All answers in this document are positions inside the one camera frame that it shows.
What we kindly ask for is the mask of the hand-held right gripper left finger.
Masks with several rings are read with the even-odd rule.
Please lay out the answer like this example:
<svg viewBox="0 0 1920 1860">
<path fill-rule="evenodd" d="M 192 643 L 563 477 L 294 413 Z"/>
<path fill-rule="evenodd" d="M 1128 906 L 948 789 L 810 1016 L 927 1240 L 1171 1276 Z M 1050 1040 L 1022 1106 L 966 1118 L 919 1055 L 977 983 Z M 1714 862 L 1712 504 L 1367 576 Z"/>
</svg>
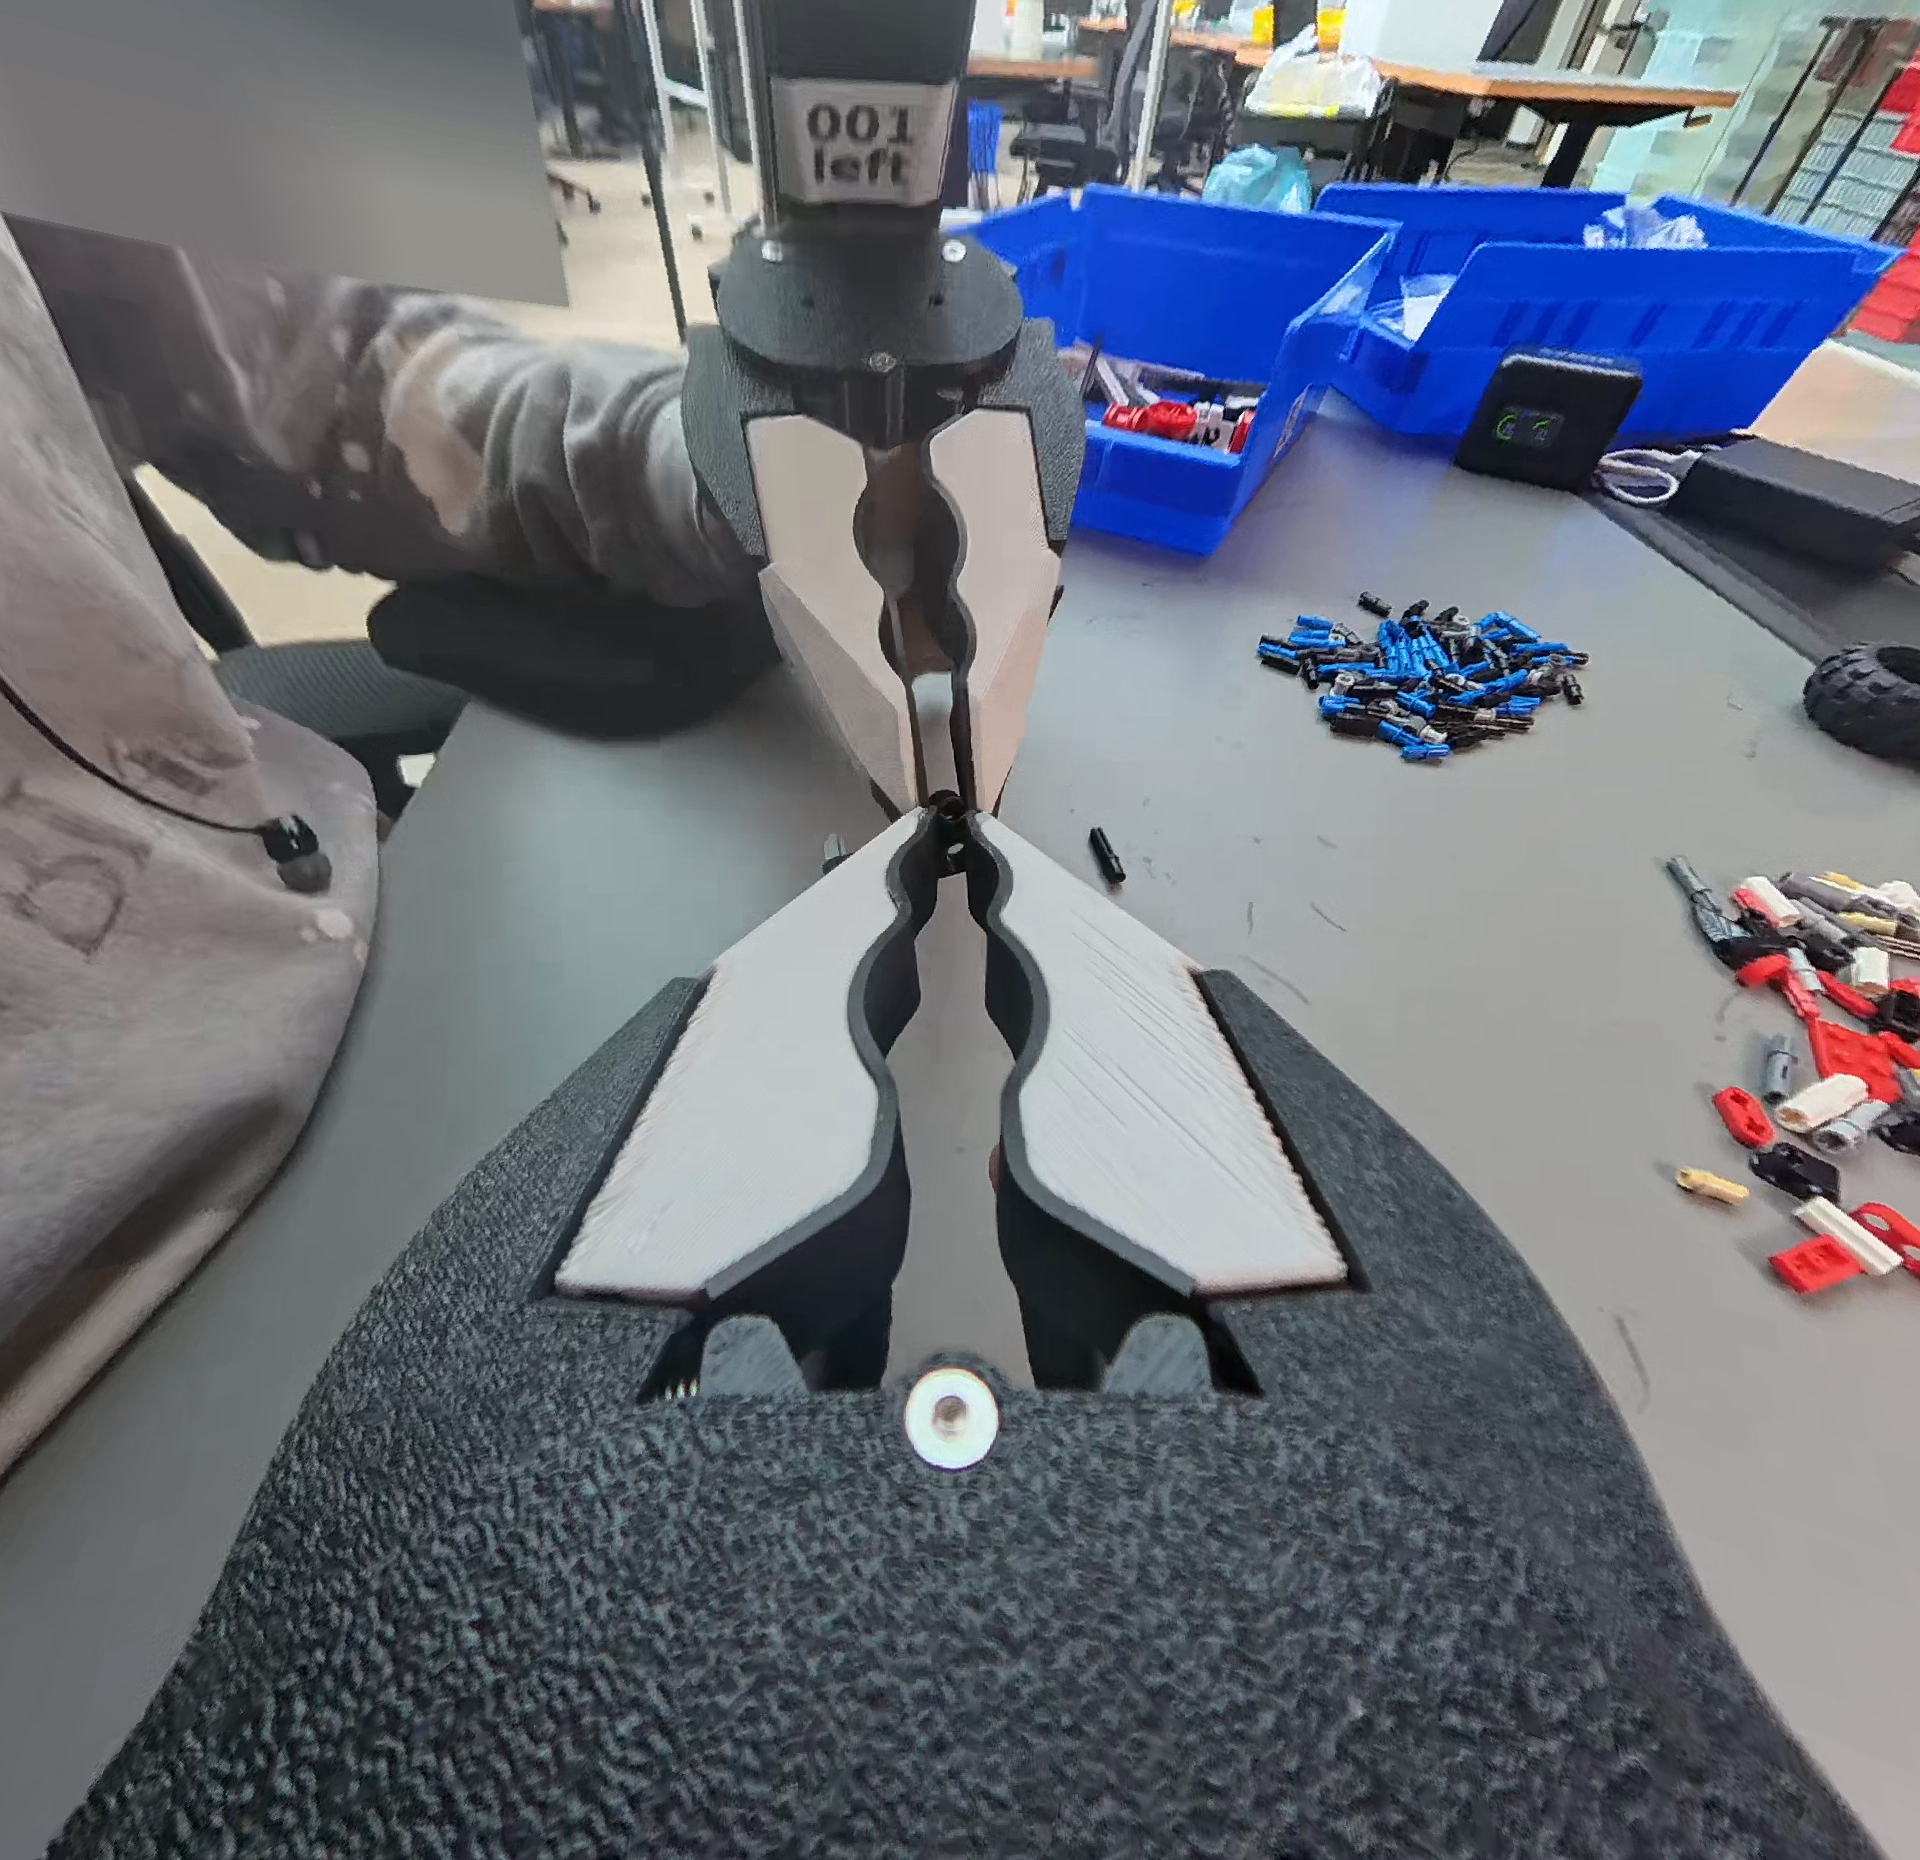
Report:
<svg viewBox="0 0 1920 1860">
<path fill-rule="evenodd" d="M 907 1244 L 891 1052 L 923 1004 L 941 812 L 853 850 L 710 965 L 559 1260 L 565 1295 L 870 1303 Z"/>
</svg>

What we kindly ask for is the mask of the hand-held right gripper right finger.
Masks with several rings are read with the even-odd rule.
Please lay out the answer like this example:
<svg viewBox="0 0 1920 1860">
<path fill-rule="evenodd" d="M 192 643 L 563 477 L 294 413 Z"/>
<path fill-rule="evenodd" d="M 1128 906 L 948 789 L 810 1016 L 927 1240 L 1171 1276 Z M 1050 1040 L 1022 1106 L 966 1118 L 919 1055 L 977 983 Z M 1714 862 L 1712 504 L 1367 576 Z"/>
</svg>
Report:
<svg viewBox="0 0 1920 1860">
<path fill-rule="evenodd" d="M 1201 969 L 995 815 L 969 820 L 984 1005 L 1007 1056 L 995 1210 L 1183 1301 L 1347 1280 Z"/>
</svg>

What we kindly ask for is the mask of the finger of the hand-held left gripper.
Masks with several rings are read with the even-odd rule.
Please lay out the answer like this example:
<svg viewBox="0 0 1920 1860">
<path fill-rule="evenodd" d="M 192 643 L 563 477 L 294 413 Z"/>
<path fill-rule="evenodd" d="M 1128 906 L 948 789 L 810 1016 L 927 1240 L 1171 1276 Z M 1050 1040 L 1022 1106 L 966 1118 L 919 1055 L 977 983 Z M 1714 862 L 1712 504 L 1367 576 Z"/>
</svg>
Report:
<svg viewBox="0 0 1920 1860">
<path fill-rule="evenodd" d="M 942 641 L 958 789 L 992 814 L 1022 745 L 1059 587 L 1028 418 L 977 407 L 948 423 L 927 444 L 927 477 L 955 539 Z"/>
<path fill-rule="evenodd" d="M 881 643 L 882 587 L 856 543 L 867 458 L 797 413 L 745 425 L 761 606 L 823 728 L 896 815 L 926 801 L 907 682 Z"/>
</svg>

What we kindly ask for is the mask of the person's left forearm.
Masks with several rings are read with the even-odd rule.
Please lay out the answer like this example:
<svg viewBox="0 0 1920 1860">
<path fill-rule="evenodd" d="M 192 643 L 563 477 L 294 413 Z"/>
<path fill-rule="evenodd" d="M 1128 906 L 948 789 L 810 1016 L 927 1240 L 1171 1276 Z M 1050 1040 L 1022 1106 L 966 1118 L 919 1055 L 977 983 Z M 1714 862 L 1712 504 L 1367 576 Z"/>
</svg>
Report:
<svg viewBox="0 0 1920 1860">
<path fill-rule="evenodd" d="M 127 428 L 252 551 L 669 608 L 754 587 L 691 466 L 682 358 L 530 336 L 440 292 L 183 256 L 162 279 L 124 369 Z"/>
</svg>

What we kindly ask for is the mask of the background office chair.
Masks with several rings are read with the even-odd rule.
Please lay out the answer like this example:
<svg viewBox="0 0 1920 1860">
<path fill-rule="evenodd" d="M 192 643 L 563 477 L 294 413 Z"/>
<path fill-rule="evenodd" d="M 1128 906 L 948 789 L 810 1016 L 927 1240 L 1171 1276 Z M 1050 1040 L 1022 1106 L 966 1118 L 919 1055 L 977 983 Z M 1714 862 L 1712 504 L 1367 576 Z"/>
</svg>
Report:
<svg viewBox="0 0 1920 1860">
<path fill-rule="evenodd" d="M 1146 149 L 1146 185 L 1201 196 L 1225 152 L 1242 68 L 1231 55 L 1173 47 L 1164 68 L 1159 117 Z M 1099 87 L 1075 85 L 1045 99 L 1013 133 L 1021 199 L 1120 185 L 1130 173 L 1146 118 L 1146 63 L 1120 63 Z"/>
</svg>

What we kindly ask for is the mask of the blue plastic bin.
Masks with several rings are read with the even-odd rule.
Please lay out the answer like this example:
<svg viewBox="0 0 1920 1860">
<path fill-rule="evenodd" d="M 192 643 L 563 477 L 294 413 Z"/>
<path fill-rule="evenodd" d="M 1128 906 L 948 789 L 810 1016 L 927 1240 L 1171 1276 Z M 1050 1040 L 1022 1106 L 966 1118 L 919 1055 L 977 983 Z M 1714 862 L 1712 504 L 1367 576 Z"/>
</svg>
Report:
<svg viewBox="0 0 1920 1860">
<path fill-rule="evenodd" d="M 1485 241 L 1415 258 L 1448 292 L 1418 336 L 1387 308 L 1365 311 L 1333 387 L 1381 428 L 1457 440 L 1513 354 L 1590 355 L 1634 367 L 1623 438 L 1742 431 L 1880 282 L 1894 253 L 1872 242 L 1709 242 L 1693 249 Z"/>
<path fill-rule="evenodd" d="M 1709 249 L 1801 249 L 1819 236 L 1819 229 L 1680 194 L 1634 201 L 1577 187 L 1333 184 L 1316 194 L 1315 212 L 1367 219 L 1392 229 L 1382 282 L 1413 273 L 1461 273 L 1466 258 L 1488 242 L 1573 249 L 1638 245 L 1682 219 L 1696 225 Z"/>
<path fill-rule="evenodd" d="M 1213 552 L 1313 423 L 1387 261 L 1381 219 L 1283 215 L 1093 185 L 981 219 L 1028 315 L 1102 360 L 1261 390 L 1237 451 L 1141 438 L 1087 397 L 1072 526 Z"/>
</svg>

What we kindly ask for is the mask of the teal plastic bag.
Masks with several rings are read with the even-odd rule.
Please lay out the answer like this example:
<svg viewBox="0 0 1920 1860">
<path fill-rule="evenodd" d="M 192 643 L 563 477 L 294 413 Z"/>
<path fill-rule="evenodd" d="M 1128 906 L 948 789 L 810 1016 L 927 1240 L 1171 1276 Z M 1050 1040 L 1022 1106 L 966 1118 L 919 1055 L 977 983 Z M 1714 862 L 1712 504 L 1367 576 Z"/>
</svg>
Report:
<svg viewBox="0 0 1920 1860">
<path fill-rule="evenodd" d="M 1315 177 L 1303 149 L 1292 144 L 1231 148 L 1208 173 L 1201 201 L 1213 207 L 1251 207 L 1277 215 L 1309 215 Z"/>
</svg>

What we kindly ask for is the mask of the pile of blue black pins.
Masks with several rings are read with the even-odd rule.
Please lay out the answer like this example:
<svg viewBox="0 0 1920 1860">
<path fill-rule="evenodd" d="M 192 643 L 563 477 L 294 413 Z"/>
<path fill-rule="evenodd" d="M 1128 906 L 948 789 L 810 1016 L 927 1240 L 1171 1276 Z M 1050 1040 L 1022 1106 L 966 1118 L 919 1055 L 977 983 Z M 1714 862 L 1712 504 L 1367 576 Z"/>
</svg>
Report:
<svg viewBox="0 0 1920 1860">
<path fill-rule="evenodd" d="M 1297 615 L 1263 632 L 1263 672 L 1313 697 L 1315 720 L 1342 742 L 1371 742 L 1433 766 L 1533 731 L 1544 708 L 1579 708 L 1592 655 L 1493 609 L 1392 606 L 1375 587 L 1341 617 Z"/>
</svg>

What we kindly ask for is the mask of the white plastic bag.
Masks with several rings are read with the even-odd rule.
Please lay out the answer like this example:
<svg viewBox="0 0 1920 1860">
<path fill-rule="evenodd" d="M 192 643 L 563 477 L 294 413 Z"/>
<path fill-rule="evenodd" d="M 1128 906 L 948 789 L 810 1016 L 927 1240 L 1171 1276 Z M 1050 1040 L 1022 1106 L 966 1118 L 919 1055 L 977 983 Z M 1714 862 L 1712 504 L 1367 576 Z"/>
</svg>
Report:
<svg viewBox="0 0 1920 1860">
<path fill-rule="evenodd" d="M 1384 80 L 1379 63 L 1346 50 L 1321 53 L 1316 32 L 1274 49 L 1242 97 L 1242 111 L 1254 118 L 1334 118 L 1370 117 Z"/>
</svg>

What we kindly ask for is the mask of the black charger box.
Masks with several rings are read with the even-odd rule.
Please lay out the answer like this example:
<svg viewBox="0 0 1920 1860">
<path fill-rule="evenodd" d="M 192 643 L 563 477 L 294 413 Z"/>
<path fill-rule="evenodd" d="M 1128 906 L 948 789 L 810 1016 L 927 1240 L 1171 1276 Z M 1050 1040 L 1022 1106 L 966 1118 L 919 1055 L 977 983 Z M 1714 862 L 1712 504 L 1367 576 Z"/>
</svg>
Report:
<svg viewBox="0 0 1920 1860">
<path fill-rule="evenodd" d="M 1644 378 L 1638 360 L 1549 347 L 1500 358 L 1454 451 L 1454 466 L 1560 493 L 1584 493 Z"/>
</svg>

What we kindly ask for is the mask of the person's grey hoodie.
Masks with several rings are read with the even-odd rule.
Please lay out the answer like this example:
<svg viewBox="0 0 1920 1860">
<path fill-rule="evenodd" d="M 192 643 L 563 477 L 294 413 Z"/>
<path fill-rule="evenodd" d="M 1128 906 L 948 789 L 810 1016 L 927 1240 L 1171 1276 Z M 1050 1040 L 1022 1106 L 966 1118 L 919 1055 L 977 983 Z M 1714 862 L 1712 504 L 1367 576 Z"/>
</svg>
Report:
<svg viewBox="0 0 1920 1860">
<path fill-rule="evenodd" d="M 306 1125 L 379 897 L 365 770 L 235 702 L 173 598 L 85 382 L 4 232 L 4 677 L 183 808 L 302 814 L 323 894 L 151 814 L 3 718 L 3 1466 L 252 1207 Z"/>
</svg>

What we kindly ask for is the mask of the black power adapter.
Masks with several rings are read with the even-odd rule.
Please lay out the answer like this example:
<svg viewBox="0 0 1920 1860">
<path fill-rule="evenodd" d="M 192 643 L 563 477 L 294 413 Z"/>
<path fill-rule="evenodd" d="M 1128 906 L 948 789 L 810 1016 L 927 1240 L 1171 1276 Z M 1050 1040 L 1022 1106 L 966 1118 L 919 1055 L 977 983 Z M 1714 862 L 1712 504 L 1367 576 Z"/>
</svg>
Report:
<svg viewBox="0 0 1920 1860">
<path fill-rule="evenodd" d="M 1879 571 L 1919 547 L 1919 483 L 1766 438 L 1704 449 L 1668 515 L 1827 566 Z"/>
</svg>

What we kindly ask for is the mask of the black toy tyre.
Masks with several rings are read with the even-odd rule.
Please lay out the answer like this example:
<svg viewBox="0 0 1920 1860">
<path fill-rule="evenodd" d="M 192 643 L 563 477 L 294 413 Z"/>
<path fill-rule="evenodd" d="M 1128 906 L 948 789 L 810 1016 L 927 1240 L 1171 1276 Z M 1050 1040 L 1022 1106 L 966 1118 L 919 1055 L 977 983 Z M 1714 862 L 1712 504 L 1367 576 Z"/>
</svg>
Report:
<svg viewBox="0 0 1920 1860">
<path fill-rule="evenodd" d="M 1843 648 L 1809 672 L 1803 710 L 1813 726 L 1872 759 L 1919 765 L 1919 648 Z"/>
</svg>

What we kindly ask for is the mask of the red plastic bin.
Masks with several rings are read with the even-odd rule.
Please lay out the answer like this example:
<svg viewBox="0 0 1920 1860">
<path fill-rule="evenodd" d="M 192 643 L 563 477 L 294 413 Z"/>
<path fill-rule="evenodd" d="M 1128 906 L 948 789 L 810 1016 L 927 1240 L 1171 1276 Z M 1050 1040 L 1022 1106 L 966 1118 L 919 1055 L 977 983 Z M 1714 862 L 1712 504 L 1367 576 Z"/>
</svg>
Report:
<svg viewBox="0 0 1920 1860">
<path fill-rule="evenodd" d="M 1919 233 L 1860 303 L 1847 331 L 1882 343 L 1919 344 Z"/>
</svg>

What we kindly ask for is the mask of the black hoodie drawstring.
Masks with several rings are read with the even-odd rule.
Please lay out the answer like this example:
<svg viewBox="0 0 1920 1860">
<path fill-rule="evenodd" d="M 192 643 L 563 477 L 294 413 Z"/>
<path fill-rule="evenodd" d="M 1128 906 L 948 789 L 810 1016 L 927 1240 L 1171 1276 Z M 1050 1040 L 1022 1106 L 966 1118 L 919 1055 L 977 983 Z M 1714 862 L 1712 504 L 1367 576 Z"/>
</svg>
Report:
<svg viewBox="0 0 1920 1860">
<path fill-rule="evenodd" d="M 291 891 L 323 894 L 330 889 L 332 859 L 323 849 L 323 839 L 306 815 L 282 814 L 264 820 L 236 822 L 183 808 L 171 801 L 159 799 L 157 794 L 141 791 L 139 786 L 120 779 L 108 766 L 93 762 L 77 745 L 69 742 L 52 720 L 44 720 L 40 717 L 36 708 L 26 701 L 26 697 L 8 677 L 3 679 L 3 701 L 11 710 L 11 714 L 23 720 L 57 759 L 75 766 L 95 784 L 115 791 L 133 804 L 180 824 L 197 826 L 206 834 L 218 834 L 227 838 L 255 839 L 272 862 L 282 887 Z"/>
</svg>

